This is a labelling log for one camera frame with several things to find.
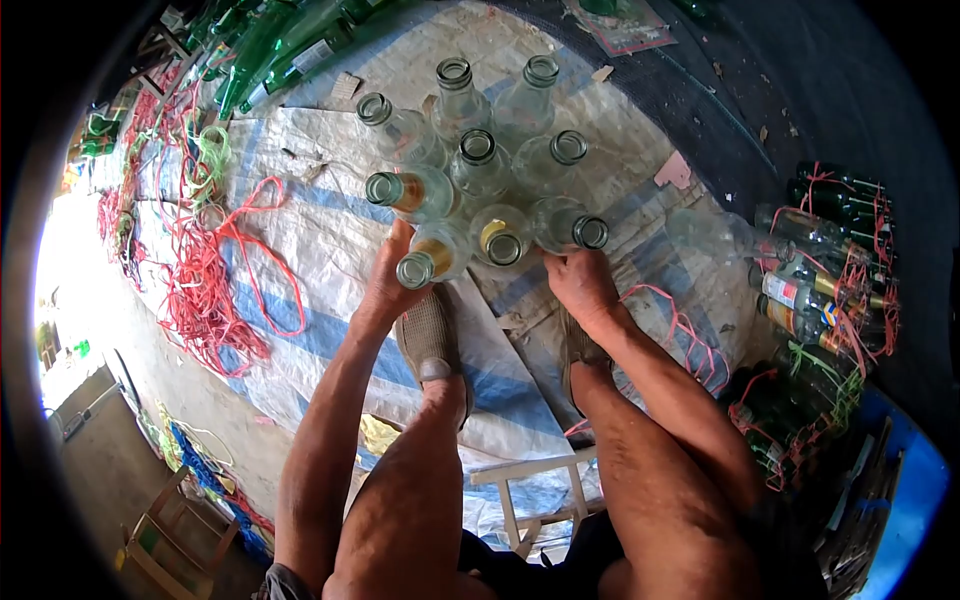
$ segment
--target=gray sneaker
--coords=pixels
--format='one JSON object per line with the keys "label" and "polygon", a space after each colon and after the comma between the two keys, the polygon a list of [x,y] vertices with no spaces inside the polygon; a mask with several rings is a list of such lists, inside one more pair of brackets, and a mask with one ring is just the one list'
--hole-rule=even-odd
{"label": "gray sneaker", "polygon": [[[434,285],[426,298],[400,315],[394,324],[394,333],[400,354],[421,388],[424,381],[464,373],[457,347],[457,330],[453,324],[453,305],[442,284]],[[469,382],[464,381],[467,384],[464,422],[467,422],[474,400]]]}
{"label": "gray sneaker", "polygon": [[613,360],[607,351],[600,348],[600,345],[594,342],[584,331],[577,320],[566,311],[563,305],[560,306],[560,323],[564,328],[564,348],[561,356],[564,359],[563,386],[566,391],[566,397],[570,399],[573,408],[577,409],[580,416],[584,414],[577,403],[573,400],[573,389],[570,386],[570,365],[580,361],[586,365],[607,364],[612,368]]}

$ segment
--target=yellow label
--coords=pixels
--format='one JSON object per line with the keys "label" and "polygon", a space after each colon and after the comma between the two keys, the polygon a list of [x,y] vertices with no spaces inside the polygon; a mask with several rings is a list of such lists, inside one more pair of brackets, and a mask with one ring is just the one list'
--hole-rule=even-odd
{"label": "yellow label", "polygon": [[480,250],[485,251],[487,249],[487,243],[490,242],[490,238],[493,237],[498,231],[502,231],[507,228],[507,222],[501,221],[499,219],[493,219],[480,231]]}
{"label": "yellow label", "polygon": [[816,278],[813,279],[813,289],[821,294],[827,294],[831,298],[834,298],[836,287],[837,280],[829,273],[818,271]]}
{"label": "yellow label", "polygon": [[767,319],[783,327],[793,335],[793,311],[775,300],[767,301]]}
{"label": "yellow label", "polygon": [[413,252],[426,252],[433,258],[433,277],[439,277],[449,271],[453,264],[450,249],[440,240],[425,239],[414,245]]}

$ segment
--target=wooden stool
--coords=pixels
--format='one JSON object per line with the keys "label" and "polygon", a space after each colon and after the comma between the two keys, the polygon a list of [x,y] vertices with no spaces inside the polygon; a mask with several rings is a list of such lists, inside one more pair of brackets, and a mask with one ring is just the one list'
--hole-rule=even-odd
{"label": "wooden stool", "polygon": [[[227,531],[221,533],[222,527],[209,523],[189,506],[189,501],[174,494],[188,472],[190,469],[187,466],[180,467],[137,522],[132,536],[127,535],[124,528],[123,554],[132,560],[141,574],[170,596],[178,600],[205,600],[213,590],[214,573],[240,529],[240,522],[235,519]],[[160,516],[160,512],[173,496],[176,496],[180,505],[167,521]],[[185,512],[190,512],[220,538],[209,559],[201,557],[174,531]]]}

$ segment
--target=blue rope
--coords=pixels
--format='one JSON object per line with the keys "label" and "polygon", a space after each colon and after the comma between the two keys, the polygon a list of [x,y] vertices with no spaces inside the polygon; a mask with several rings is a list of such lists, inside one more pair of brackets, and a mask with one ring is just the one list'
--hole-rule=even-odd
{"label": "blue rope", "polygon": [[253,530],[253,521],[251,521],[250,516],[244,513],[239,506],[230,502],[224,484],[220,483],[220,480],[214,476],[213,471],[206,465],[197,450],[193,449],[193,445],[186,439],[176,423],[170,423],[170,431],[174,434],[174,439],[177,440],[177,444],[180,445],[183,452],[183,463],[193,469],[197,479],[200,480],[200,485],[212,490],[230,506],[233,517],[240,523],[240,535],[243,536],[243,546],[247,549],[248,554],[258,563],[266,566],[272,564],[274,559],[269,554],[267,542]]}

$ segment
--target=wooden chair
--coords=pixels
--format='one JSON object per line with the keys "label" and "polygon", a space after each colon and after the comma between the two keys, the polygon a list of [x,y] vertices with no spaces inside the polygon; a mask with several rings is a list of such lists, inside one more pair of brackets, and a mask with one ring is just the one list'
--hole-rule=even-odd
{"label": "wooden chair", "polygon": [[[503,526],[510,541],[510,549],[516,552],[521,559],[526,560],[543,525],[572,519],[573,535],[575,536],[583,519],[604,508],[603,503],[595,506],[587,504],[584,497],[584,486],[580,481],[580,471],[577,470],[577,463],[590,461],[596,458],[596,455],[596,446],[592,445],[577,450],[569,456],[522,461],[503,467],[482,468],[470,474],[470,483],[473,485],[496,483],[497,490],[500,493],[500,506],[503,507]],[[530,516],[517,520],[514,512],[514,501],[510,497],[510,484],[507,481],[564,467],[570,474],[570,485],[573,489],[573,508],[560,510],[552,515]],[[523,538],[520,537],[521,529],[527,530]]]}
{"label": "wooden chair", "polygon": [[[175,493],[188,472],[187,466],[180,467],[137,522],[132,535],[128,535],[124,528],[124,554],[142,575],[171,597],[177,600],[205,600],[213,590],[214,574],[240,529],[240,522],[235,519],[227,531],[221,533],[221,524],[211,524],[190,506],[188,500]],[[179,506],[166,520],[160,513],[171,498],[178,501]],[[208,559],[190,547],[175,531],[187,512],[220,538],[213,555]]]}

